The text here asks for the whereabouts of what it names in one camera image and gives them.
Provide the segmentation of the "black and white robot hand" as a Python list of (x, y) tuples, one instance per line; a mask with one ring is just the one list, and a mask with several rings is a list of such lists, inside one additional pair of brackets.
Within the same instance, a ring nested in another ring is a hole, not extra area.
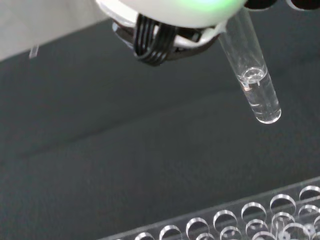
[(274, 0), (98, 0), (115, 34), (150, 66), (206, 51), (242, 10), (264, 11)]

